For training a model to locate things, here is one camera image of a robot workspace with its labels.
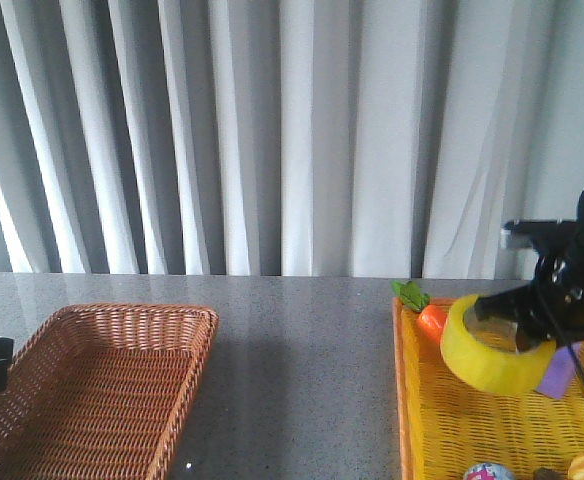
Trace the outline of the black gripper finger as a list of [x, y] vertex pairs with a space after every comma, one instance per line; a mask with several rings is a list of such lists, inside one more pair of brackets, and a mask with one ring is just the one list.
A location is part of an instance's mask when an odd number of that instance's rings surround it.
[[481, 295], [474, 304], [479, 321], [500, 318], [507, 321], [536, 321], [537, 298], [535, 287], [527, 284], [500, 293]]
[[536, 349], [544, 342], [555, 339], [555, 330], [548, 325], [519, 322], [516, 326], [515, 346], [518, 353]]

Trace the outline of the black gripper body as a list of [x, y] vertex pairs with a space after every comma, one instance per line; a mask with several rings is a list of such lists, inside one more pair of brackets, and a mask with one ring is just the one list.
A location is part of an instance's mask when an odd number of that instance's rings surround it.
[[561, 342], [584, 341], [584, 190], [570, 232], [541, 261], [534, 292], [551, 336]]

